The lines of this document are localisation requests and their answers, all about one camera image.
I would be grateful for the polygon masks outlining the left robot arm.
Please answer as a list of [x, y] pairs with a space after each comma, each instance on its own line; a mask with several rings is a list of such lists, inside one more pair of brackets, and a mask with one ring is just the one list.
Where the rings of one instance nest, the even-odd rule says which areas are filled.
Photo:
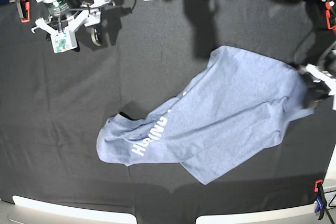
[[[323, 2], [327, 30], [335, 33], [335, 0]], [[335, 110], [335, 42], [332, 42], [316, 59], [306, 60], [298, 66], [308, 91], [303, 104], [315, 108], [319, 102], [333, 97], [332, 109]]]

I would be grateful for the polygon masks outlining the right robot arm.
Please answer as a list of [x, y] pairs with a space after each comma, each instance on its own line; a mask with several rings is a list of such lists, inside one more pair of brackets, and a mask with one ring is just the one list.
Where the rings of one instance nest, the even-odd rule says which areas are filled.
[[91, 27], [91, 41], [96, 46], [102, 45], [101, 11], [107, 6], [115, 7], [115, 0], [36, 0], [43, 3], [49, 12], [47, 19], [35, 20], [36, 29], [45, 31], [49, 37], [54, 53], [78, 49], [76, 32], [81, 26]]

